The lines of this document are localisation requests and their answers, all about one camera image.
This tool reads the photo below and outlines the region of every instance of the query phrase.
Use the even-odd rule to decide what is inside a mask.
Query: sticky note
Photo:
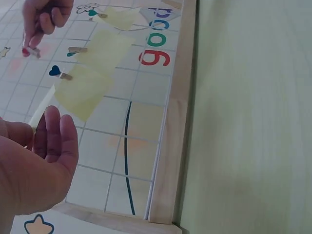
[[[134,38],[102,30],[87,44],[88,51],[76,54],[75,58],[101,75],[110,77],[134,42]]]
[[[125,11],[116,11],[111,6],[108,6],[103,12],[107,17],[100,18],[99,16],[95,16],[94,21],[101,22],[100,20],[102,20],[102,22],[109,23],[120,30],[128,31],[135,22],[140,9],[141,8],[138,7]]]
[[[112,79],[80,65],[75,65],[68,74],[73,79],[63,79],[54,96],[68,112],[86,122],[109,90]]]
[[[39,121],[45,111],[45,109],[48,107],[53,95],[55,92],[55,86],[53,85],[50,90],[48,91],[47,95],[44,97],[44,99],[42,100],[42,102],[39,104],[38,108],[36,109],[34,115],[32,116],[32,118],[29,121],[29,125],[33,128],[36,129]]]

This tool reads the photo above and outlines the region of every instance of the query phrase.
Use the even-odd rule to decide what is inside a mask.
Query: wooden frame
[[[165,0],[183,3],[183,0]],[[184,0],[175,68],[166,112],[165,128],[156,168],[148,220],[101,210],[60,203],[53,210],[129,234],[181,234],[172,224],[182,151],[184,148],[187,112],[191,87],[193,48],[195,36],[196,0]]]

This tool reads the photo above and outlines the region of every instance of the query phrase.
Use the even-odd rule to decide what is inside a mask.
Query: teal heart
[[[73,56],[75,54],[76,54],[75,52],[67,53],[67,57],[71,57],[71,56]]]
[[[95,10],[89,11],[89,16],[95,16],[95,15],[97,15],[97,12]]]
[[[51,69],[51,71],[49,72],[49,75],[51,76],[57,76],[60,74],[60,70],[59,70],[59,67],[54,65]]]

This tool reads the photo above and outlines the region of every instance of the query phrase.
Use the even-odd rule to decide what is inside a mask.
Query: hand
[[[0,120],[1,222],[49,210],[64,200],[78,163],[78,137],[70,116],[56,107],[42,116],[33,142],[28,124]]]
[[[44,34],[52,34],[56,27],[63,27],[72,11],[74,0],[25,0],[24,44],[36,48]]]

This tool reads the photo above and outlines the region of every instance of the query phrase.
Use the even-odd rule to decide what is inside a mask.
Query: yellow star
[[[5,57],[6,56],[6,54],[10,51],[10,47],[4,47],[4,49],[3,50],[1,50],[1,52],[0,52],[0,57],[2,58],[2,57]]]
[[[54,231],[53,225],[45,222],[40,214],[34,220],[25,222],[24,227],[27,234],[52,234]]]

